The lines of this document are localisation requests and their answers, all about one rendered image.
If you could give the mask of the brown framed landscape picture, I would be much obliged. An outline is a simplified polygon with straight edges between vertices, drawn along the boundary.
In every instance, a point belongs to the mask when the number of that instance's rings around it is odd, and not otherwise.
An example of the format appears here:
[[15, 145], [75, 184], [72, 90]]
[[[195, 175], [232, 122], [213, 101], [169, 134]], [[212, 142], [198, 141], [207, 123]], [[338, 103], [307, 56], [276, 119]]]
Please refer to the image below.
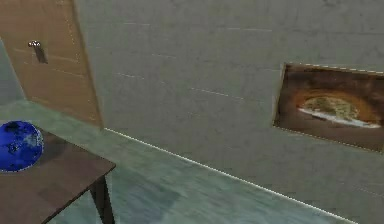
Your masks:
[[272, 125], [384, 153], [384, 72], [286, 63]]

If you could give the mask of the brown wooden room door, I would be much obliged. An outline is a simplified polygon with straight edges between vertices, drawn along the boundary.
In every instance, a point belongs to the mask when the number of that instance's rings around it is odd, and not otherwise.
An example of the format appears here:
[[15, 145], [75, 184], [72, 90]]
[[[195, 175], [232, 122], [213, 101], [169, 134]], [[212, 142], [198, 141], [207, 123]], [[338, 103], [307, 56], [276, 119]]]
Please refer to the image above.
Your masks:
[[0, 0], [0, 39], [28, 100], [103, 126], [75, 0]]

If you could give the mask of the dark brown wooden table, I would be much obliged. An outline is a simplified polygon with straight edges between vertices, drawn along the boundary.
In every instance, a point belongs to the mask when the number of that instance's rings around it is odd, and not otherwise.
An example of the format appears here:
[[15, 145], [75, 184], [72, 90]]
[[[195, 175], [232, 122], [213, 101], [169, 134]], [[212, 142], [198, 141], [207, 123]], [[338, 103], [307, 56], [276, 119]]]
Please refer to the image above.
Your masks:
[[89, 191], [102, 224], [115, 224], [106, 175], [116, 164], [44, 131], [32, 167], [0, 173], [0, 224], [47, 224]]

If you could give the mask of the blue globe ball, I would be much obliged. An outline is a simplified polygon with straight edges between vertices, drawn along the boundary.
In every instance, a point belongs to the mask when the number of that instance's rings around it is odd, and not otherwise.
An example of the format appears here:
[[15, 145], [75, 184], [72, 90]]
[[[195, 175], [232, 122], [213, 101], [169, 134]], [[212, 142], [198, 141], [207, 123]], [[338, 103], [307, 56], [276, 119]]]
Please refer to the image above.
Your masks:
[[26, 170], [43, 152], [43, 135], [33, 124], [16, 120], [0, 126], [0, 172]]

